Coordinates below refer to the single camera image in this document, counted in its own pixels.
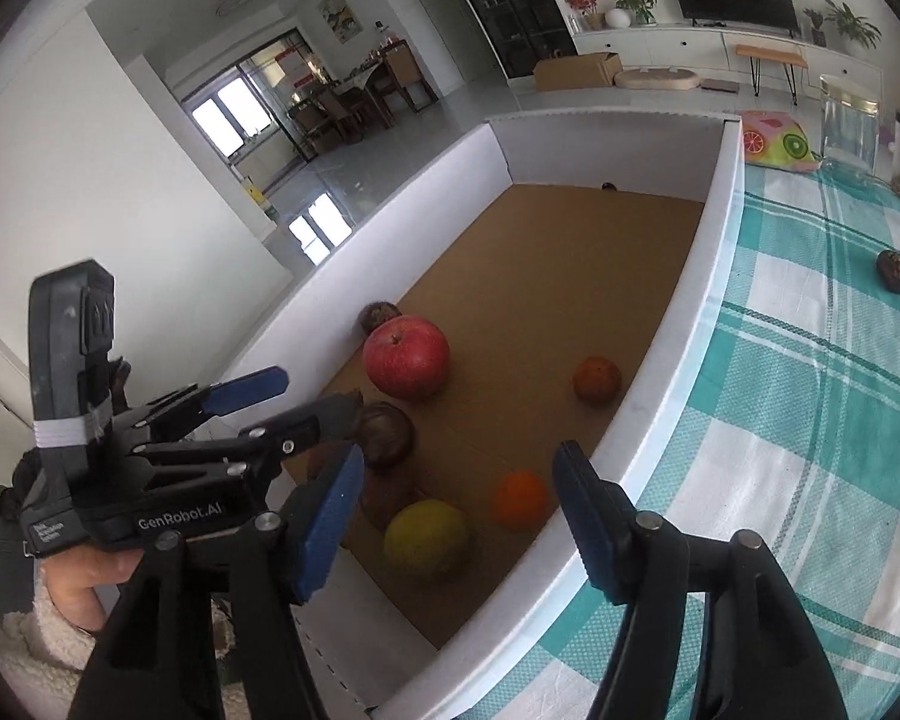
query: white tape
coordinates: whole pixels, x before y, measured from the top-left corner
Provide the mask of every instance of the white tape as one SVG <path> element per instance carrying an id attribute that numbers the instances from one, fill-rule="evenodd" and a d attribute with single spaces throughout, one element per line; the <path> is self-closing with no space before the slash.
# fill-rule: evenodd
<path id="1" fill-rule="evenodd" d="M 113 401 L 106 396 L 97 408 L 84 416 L 66 419 L 34 420 L 34 438 L 41 449 L 58 446 L 85 446 L 103 438 L 103 431 L 113 419 Z"/>

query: wooden bench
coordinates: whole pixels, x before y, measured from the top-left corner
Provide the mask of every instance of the wooden bench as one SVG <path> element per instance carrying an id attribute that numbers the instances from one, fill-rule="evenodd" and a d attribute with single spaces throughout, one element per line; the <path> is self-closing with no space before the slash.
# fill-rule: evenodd
<path id="1" fill-rule="evenodd" d="M 787 86 L 797 104 L 797 71 L 794 68 L 807 70 L 807 60 L 794 52 L 779 52 L 775 49 L 762 49 L 759 46 L 739 45 L 733 47 L 737 56 L 745 56 L 751 60 L 751 80 L 754 81 L 754 97 L 760 97 L 760 63 L 779 62 L 783 65 L 783 74 L 787 76 Z"/>

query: person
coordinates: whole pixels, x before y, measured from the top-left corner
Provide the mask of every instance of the person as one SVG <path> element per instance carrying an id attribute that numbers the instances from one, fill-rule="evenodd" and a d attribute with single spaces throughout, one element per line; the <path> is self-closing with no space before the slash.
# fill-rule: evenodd
<path id="1" fill-rule="evenodd" d="M 32 610 L 2 620 L 0 674 L 34 720 L 66 718 L 93 650 L 93 634 L 106 622 L 94 587 L 128 581 L 141 555 L 141 550 L 103 552 L 82 544 L 47 557 L 36 572 Z M 233 634 L 223 614 L 214 612 L 217 655 L 223 656 Z M 237 683 L 223 688 L 223 710 L 227 720 L 250 718 Z"/>

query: fruit patterned bag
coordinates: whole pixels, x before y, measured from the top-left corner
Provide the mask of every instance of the fruit patterned bag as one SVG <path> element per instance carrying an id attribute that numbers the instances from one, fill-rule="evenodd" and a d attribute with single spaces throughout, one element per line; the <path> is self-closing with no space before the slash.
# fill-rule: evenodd
<path id="1" fill-rule="evenodd" d="M 744 155 L 749 165 L 811 172 L 820 159 L 810 151 L 803 128 L 793 117 L 775 111 L 743 111 Z"/>

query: metal screw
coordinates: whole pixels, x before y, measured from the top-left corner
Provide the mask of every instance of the metal screw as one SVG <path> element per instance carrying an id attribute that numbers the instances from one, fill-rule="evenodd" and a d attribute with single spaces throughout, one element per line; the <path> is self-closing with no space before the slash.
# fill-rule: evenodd
<path id="1" fill-rule="evenodd" d="M 275 531 L 280 527 L 280 515 L 276 512 L 263 512 L 257 514 L 257 518 L 253 520 L 253 527 L 258 531 Z"/>
<path id="2" fill-rule="evenodd" d="M 746 529 L 737 531 L 737 541 L 748 549 L 760 549 L 763 546 L 763 539 L 760 538 L 760 533 Z"/>
<path id="3" fill-rule="evenodd" d="M 658 531 L 663 524 L 663 517 L 656 512 L 636 512 L 636 524 L 645 531 Z"/>
<path id="4" fill-rule="evenodd" d="M 177 531 L 164 531 L 156 538 L 156 548 L 161 552 L 167 552 L 180 543 L 180 534 Z"/>

